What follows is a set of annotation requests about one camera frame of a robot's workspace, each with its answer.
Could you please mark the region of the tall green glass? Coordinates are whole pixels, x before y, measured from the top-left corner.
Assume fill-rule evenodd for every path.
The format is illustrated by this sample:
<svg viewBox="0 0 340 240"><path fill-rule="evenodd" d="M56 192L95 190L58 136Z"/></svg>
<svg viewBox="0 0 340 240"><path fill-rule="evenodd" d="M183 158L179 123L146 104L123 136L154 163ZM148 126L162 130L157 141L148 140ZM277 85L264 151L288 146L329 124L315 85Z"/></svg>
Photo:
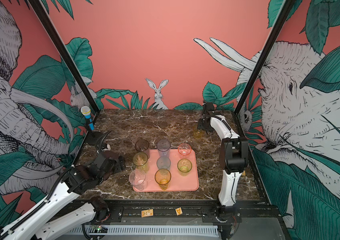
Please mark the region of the tall green glass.
<svg viewBox="0 0 340 240"><path fill-rule="evenodd" d="M147 173L149 171L148 156L144 152L139 152L133 156L133 164L137 169Z"/></svg>

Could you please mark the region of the short yellow glass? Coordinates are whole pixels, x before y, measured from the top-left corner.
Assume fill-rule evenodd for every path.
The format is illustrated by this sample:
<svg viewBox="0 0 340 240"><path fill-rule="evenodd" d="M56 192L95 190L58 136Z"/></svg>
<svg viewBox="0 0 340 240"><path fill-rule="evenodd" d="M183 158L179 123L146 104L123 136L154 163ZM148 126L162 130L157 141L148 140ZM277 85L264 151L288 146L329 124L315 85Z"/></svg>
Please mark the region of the short yellow glass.
<svg viewBox="0 0 340 240"><path fill-rule="evenodd" d="M204 136L205 131L198 128L198 125L193 125L193 135L196 139L200 139Z"/></svg>

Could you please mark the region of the frosted teal cup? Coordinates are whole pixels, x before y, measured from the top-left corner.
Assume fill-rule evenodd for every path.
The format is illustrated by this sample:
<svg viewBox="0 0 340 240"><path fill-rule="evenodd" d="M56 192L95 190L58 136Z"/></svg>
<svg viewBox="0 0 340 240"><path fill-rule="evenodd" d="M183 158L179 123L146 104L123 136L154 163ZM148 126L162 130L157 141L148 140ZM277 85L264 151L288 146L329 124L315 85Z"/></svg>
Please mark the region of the frosted teal cup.
<svg viewBox="0 0 340 240"><path fill-rule="evenodd" d="M169 170L171 167L171 160L166 156L159 157L156 161L156 165L158 169L167 169Z"/></svg>

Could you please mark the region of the tall clear glass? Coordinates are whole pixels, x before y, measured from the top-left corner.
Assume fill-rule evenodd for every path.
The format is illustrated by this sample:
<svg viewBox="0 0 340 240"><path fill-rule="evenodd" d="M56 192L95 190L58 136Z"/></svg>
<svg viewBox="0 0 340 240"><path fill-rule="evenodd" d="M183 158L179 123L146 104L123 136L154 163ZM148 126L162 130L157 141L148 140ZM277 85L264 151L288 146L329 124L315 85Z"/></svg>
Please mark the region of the tall clear glass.
<svg viewBox="0 0 340 240"><path fill-rule="evenodd" d="M129 174L130 184L138 191L143 191L147 186L146 173L143 170L135 169Z"/></svg>

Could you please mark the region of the tall smoky grey glass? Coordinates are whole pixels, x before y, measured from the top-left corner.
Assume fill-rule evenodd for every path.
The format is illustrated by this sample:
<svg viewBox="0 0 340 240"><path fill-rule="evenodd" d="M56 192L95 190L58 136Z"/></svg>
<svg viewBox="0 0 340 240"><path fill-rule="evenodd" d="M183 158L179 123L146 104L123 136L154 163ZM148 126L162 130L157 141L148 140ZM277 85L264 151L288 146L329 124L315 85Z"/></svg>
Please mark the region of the tall smoky grey glass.
<svg viewBox="0 0 340 240"><path fill-rule="evenodd" d="M147 158L150 158L150 145L149 142L147 140L144 139L139 139L136 143L135 143L135 149L138 152L142 152L145 153L147 155Z"/></svg>

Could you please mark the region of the tall yellow glass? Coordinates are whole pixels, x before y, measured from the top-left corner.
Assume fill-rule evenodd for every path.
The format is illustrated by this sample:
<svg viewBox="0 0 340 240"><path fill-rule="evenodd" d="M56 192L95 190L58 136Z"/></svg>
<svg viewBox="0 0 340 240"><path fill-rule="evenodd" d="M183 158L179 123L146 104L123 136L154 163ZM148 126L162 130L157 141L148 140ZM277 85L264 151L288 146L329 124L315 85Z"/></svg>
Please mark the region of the tall yellow glass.
<svg viewBox="0 0 340 240"><path fill-rule="evenodd" d="M155 173L154 179L159 187L164 191L168 188L169 182L172 179L172 174L168 169L159 169Z"/></svg>

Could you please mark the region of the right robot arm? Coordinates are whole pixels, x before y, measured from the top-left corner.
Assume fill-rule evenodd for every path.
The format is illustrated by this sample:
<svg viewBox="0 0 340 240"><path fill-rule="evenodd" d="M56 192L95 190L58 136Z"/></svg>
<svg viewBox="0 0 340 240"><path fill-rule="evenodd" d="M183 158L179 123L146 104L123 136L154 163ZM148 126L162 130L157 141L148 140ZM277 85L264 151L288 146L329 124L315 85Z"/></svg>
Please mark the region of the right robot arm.
<svg viewBox="0 0 340 240"><path fill-rule="evenodd" d="M223 111L213 103L204 102L198 130L216 132L221 139L219 163L223 172L221 190L218 195L219 216L240 216L236 206L237 189L240 177L249 163L249 144L245 137L237 134L229 125Z"/></svg>

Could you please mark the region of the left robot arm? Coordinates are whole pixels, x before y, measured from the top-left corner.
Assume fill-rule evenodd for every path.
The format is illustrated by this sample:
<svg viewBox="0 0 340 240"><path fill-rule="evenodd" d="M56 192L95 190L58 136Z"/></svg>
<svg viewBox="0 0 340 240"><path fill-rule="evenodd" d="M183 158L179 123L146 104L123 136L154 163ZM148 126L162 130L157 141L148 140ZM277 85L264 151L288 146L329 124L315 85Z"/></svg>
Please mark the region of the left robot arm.
<svg viewBox="0 0 340 240"><path fill-rule="evenodd" d="M19 219L0 226L0 240L52 240L77 225L108 220L110 208L101 197L91 198L80 208L55 221L51 218L86 191L125 169L125 158L112 151L101 151L95 160L67 168L37 205Z"/></svg>

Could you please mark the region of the short pink glass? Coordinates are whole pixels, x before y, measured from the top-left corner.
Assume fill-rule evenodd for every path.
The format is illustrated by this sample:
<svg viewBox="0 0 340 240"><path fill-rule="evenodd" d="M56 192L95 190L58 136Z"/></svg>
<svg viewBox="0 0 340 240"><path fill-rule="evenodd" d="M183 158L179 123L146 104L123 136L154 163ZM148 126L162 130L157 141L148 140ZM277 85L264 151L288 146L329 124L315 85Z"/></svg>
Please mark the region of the short pink glass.
<svg viewBox="0 0 340 240"><path fill-rule="evenodd" d="M178 152L182 157L188 157L192 152L192 147L189 144L182 143L178 146Z"/></svg>

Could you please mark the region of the short green glass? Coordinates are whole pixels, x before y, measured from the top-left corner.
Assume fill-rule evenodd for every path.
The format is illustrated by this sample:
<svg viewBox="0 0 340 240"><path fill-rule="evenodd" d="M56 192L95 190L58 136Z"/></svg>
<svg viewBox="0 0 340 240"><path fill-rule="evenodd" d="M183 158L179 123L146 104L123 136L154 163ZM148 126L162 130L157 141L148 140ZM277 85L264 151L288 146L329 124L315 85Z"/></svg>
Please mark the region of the short green glass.
<svg viewBox="0 0 340 240"><path fill-rule="evenodd" d="M193 165L190 160L181 159L178 161L177 167L181 176L187 176L191 172Z"/></svg>

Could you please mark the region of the tall blue glass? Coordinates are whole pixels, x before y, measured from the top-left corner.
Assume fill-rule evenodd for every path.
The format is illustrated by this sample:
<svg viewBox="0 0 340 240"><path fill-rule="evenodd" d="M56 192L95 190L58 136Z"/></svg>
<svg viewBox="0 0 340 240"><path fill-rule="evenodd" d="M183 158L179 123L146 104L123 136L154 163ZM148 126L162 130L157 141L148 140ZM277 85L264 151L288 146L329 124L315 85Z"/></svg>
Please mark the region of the tall blue glass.
<svg viewBox="0 0 340 240"><path fill-rule="evenodd" d="M160 157L169 157L171 143L168 140L166 139L159 140L156 144L156 148L158 150Z"/></svg>

